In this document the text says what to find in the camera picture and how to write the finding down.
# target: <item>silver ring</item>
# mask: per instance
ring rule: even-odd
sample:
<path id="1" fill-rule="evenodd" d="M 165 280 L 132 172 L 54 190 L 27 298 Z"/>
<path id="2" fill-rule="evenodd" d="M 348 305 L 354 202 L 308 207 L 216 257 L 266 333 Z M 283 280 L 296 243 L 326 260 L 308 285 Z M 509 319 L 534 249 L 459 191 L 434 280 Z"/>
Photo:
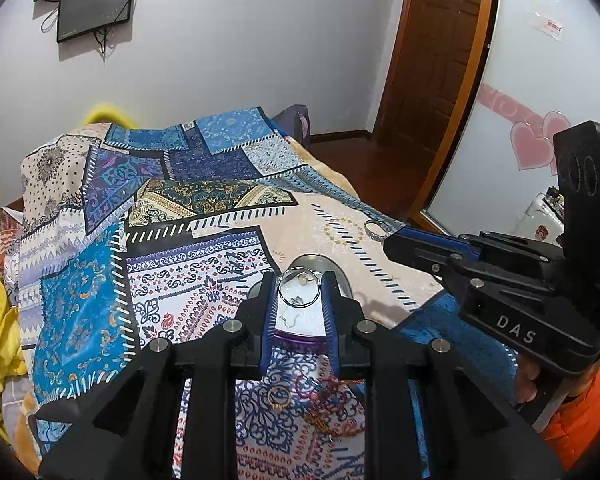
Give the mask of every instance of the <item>silver ring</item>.
<path id="1" fill-rule="evenodd" d="M 376 234 L 371 229 L 369 229 L 369 227 L 368 227 L 369 225 L 377 225 L 379 228 L 382 229 L 382 231 L 384 231 L 384 235 Z M 365 222 L 365 233 L 373 241 L 380 242 L 380 243 L 384 242 L 386 240 L 386 238 L 389 236 L 389 230 L 386 228 L 386 226 L 375 220 L 367 220 Z"/>
<path id="2" fill-rule="evenodd" d="M 293 272 L 293 271 L 297 272 L 298 276 L 302 272 L 306 272 L 307 274 L 312 275 L 312 277 L 314 278 L 314 282 L 317 285 L 318 290 L 315 293 L 314 298 L 311 301 L 309 301 L 308 303 L 293 302 L 292 300 L 294 298 L 291 298 L 290 300 L 288 300 L 287 298 L 285 298 L 285 295 L 280 290 L 280 286 L 283 285 L 282 280 L 284 279 L 285 275 L 288 272 Z M 318 275 L 315 272 L 313 272 L 311 269 L 307 269 L 306 267 L 291 267 L 290 269 L 285 270 L 285 272 L 282 274 L 282 276 L 280 276 L 280 283 L 278 285 L 278 294 L 280 295 L 280 298 L 282 298 L 282 301 L 284 301 L 286 304 L 288 304 L 288 306 L 292 306 L 293 308 L 307 308 L 309 305 L 314 304 L 318 298 L 320 298 L 320 278 L 318 278 Z"/>

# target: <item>wooden door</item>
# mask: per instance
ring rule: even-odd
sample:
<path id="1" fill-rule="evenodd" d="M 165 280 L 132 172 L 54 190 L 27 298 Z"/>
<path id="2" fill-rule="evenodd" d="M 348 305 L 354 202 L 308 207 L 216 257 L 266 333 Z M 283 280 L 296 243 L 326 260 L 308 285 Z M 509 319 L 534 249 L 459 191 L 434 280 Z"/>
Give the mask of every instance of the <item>wooden door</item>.
<path id="1" fill-rule="evenodd" d="M 422 181 L 456 106 L 479 10 L 480 0 L 405 0 L 376 134 L 425 163 Z"/>

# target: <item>door frame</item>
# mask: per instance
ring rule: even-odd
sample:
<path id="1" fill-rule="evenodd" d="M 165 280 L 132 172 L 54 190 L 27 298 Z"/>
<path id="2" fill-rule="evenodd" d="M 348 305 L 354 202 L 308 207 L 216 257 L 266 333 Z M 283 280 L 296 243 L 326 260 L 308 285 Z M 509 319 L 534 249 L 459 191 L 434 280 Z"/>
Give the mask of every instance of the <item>door frame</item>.
<path id="1" fill-rule="evenodd" d="M 462 78 L 456 104 L 451 112 L 449 124 L 440 141 L 440 146 L 433 158 L 433 162 L 431 163 L 424 183 L 420 187 L 418 195 L 409 211 L 409 218 L 411 220 L 421 227 L 433 232 L 439 232 L 440 230 L 422 214 L 422 211 L 429 205 L 435 194 L 440 179 L 451 160 L 451 155 L 458 144 L 469 111 L 474 104 L 475 95 L 484 71 L 484 63 L 489 51 L 489 43 L 491 41 L 491 36 L 493 35 L 494 18 L 498 7 L 497 3 L 498 0 L 480 0 L 474 42 L 472 43 L 471 51 L 469 52 L 469 59 L 464 72 L 464 77 Z M 384 115 L 386 114 L 389 104 L 391 90 L 396 81 L 398 62 L 406 36 L 410 9 L 411 0 L 404 0 L 395 38 L 394 52 L 392 53 L 389 72 L 384 84 L 384 91 L 382 92 L 382 99 L 380 101 L 380 107 L 378 108 L 378 116 L 376 117 L 376 122 L 374 124 L 373 139 L 376 141 L 381 138 L 380 131 L 382 122 L 384 121 Z"/>

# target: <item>person's hand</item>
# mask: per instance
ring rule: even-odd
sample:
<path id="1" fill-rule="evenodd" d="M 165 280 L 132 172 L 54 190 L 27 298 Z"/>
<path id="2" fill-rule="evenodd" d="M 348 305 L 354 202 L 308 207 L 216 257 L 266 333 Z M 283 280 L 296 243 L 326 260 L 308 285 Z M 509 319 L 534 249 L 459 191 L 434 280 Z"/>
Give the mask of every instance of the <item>person's hand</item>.
<path id="1" fill-rule="evenodd" d="M 593 381 L 596 373 L 600 370 L 600 361 L 591 365 L 569 390 L 567 397 L 577 397 L 587 391 Z M 513 391 L 518 402 L 530 402 L 536 398 L 538 389 L 536 388 L 536 379 L 540 375 L 540 365 L 533 359 L 518 354 L 518 369 L 513 383 Z"/>

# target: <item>metal screw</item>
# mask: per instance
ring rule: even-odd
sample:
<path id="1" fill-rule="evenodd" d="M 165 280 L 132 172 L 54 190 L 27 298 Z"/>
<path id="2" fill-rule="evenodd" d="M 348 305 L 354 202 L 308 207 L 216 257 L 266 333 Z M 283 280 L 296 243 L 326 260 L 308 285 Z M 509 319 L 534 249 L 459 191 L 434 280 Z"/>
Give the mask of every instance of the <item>metal screw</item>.
<path id="1" fill-rule="evenodd" d="M 227 332 L 238 332 L 242 328 L 242 322 L 239 319 L 230 319 L 222 324 L 222 328 Z"/>
<path id="2" fill-rule="evenodd" d="M 356 327 L 363 334 L 371 334 L 376 329 L 376 324 L 369 319 L 363 319 L 358 322 Z"/>
<path id="3" fill-rule="evenodd" d="M 440 354 L 445 354 L 451 350 L 451 343 L 446 339 L 434 339 L 431 341 L 431 348 Z"/>
<path id="4" fill-rule="evenodd" d="M 149 348 L 154 352 L 162 352 L 169 346 L 169 341 L 163 337 L 157 337 L 149 341 Z"/>

